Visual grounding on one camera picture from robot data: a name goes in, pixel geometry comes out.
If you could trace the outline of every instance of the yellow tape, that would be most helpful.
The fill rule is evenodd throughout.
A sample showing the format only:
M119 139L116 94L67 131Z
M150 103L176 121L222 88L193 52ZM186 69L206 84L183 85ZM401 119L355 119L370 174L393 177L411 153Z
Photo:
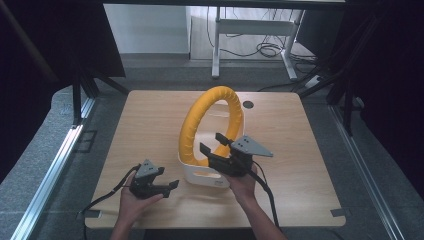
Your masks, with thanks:
M225 136L231 140L235 140L237 137L243 121L243 112L237 94L231 88L225 86L211 88L196 100L184 120L178 149L181 162L194 166L209 166L207 158L201 160L195 158L193 153L194 137L206 111L219 100L225 100L230 111L230 121ZM219 145L214 154L227 157L229 152L230 148L228 146Z

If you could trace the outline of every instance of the metal frame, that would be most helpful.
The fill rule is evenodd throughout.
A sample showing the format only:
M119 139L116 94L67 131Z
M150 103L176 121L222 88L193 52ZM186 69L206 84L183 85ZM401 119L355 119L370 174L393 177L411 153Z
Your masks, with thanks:
M247 35L276 35L288 36L286 48L281 52L284 65L292 82L297 81L297 75L290 60L290 53L299 30L304 10L299 12L293 21L265 21L265 20L238 20L221 19L220 7L216 8L215 18L215 46L212 54L212 78L219 77L219 35L220 34L247 34Z
M355 166L358 170L358 173L365 185L365 188L368 191L368 194L374 203L374 206L377 210L378 215L383 222L384 227L386 228L387 234L392 240L404 240L401 229L397 223L397 220L387 204L383 194L380 192L380 189L377 186L370 170L368 169L367 164L365 163L364 158L361 155L358 147L356 146L355 140L351 135L346 131L343 123L342 116L340 115L339 110L336 106L329 106L329 111L333 116L334 121L336 122L337 128L343 138L344 143L355 163Z
M22 217L19 225L16 227L15 232L11 239L28 239L32 230L37 223L44 206L53 191L53 188L60 177L63 168L66 165L69 155L81 135L84 124L93 109L95 100L87 99L81 108L81 124L72 127L65 137L56 157L54 158L49 170L47 171L43 181L40 184L37 192L31 200L24 216Z

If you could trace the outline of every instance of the table surface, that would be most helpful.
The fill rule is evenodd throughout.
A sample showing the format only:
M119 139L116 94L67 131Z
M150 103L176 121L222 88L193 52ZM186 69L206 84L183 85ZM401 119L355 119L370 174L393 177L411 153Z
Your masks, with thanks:
M178 139L188 109L200 91L132 91L128 96L93 200L107 194L133 166L150 159L165 173L155 184L180 180L167 199L148 208L134 226L157 228L250 227L230 189L188 183L178 161ZM302 103L295 93L237 92L243 107L244 134L274 153L254 156L273 191L281 226L342 226L333 217L340 203L328 175ZM257 185L258 202L272 217L268 195ZM119 196L99 203L100 218L87 218L90 228L114 226Z

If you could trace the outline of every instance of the white wall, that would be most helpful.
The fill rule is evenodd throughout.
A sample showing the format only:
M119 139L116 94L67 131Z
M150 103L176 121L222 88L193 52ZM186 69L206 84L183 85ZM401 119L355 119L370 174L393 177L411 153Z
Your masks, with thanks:
M189 53L190 7L104 7L119 53Z

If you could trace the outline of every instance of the person's left hand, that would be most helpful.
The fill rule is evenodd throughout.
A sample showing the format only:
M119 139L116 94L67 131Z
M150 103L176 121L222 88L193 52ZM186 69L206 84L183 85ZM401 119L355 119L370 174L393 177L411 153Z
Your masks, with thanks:
M134 175L135 173L128 177L125 186L129 186L131 184ZM130 192L129 187L122 188L118 221L124 221L132 226L148 206L162 198L163 194L157 194L147 199L139 199Z

